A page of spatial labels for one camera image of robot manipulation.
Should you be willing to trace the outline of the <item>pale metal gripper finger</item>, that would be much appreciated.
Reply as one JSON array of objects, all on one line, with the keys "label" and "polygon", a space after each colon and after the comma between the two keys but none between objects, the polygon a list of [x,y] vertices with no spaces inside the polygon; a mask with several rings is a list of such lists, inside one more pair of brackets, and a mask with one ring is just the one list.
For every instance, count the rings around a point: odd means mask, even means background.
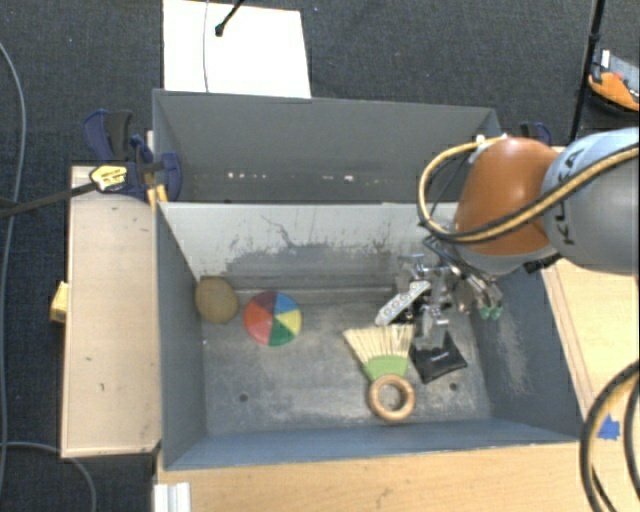
[{"label": "pale metal gripper finger", "polygon": [[374,319],[374,324],[387,326],[393,323],[403,311],[408,310],[430,289],[431,283],[428,280],[412,281],[405,290],[398,292],[380,308]]},{"label": "pale metal gripper finger", "polygon": [[441,348],[449,326],[449,319],[436,306],[423,306],[420,312],[420,333],[416,336],[415,346],[419,350]]}]

